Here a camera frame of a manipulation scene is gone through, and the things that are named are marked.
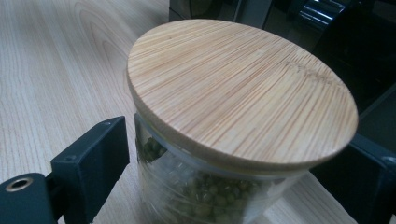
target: bamboo lid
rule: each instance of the bamboo lid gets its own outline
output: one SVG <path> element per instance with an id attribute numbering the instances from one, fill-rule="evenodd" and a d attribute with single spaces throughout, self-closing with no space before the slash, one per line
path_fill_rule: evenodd
<path id="1" fill-rule="evenodd" d="M 176 21 L 134 44 L 130 89 L 139 114 L 170 142 L 230 170 L 308 169 L 353 137 L 344 83 L 291 42 L 227 21 Z"/>

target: light wood surface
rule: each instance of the light wood surface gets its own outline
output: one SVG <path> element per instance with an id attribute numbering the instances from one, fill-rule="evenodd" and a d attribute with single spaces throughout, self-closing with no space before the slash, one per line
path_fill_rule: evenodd
<path id="1" fill-rule="evenodd" d="M 126 66 L 167 12 L 167 0 L 0 0 L 0 182 L 49 174 L 50 160 L 94 124 L 124 115 L 131 164 L 94 223 L 145 223 Z M 310 175 L 262 223 L 355 221 Z"/>
<path id="2" fill-rule="evenodd" d="M 315 56 L 264 30 L 177 21 L 133 46 L 137 110 L 192 155 L 256 172 L 307 169 L 338 153 L 358 113 L 341 79 Z"/>

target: glass jar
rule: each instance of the glass jar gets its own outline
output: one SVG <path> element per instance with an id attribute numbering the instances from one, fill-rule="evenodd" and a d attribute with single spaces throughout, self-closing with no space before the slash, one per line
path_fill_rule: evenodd
<path id="1" fill-rule="evenodd" d="M 156 27 L 134 43 L 128 73 L 152 223 L 251 223 L 357 128 L 326 64 L 242 24 Z"/>
<path id="2" fill-rule="evenodd" d="M 248 175 L 194 158 L 134 115 L 142 200 L 151 223 L 252 223 L 304 172 Z"/>

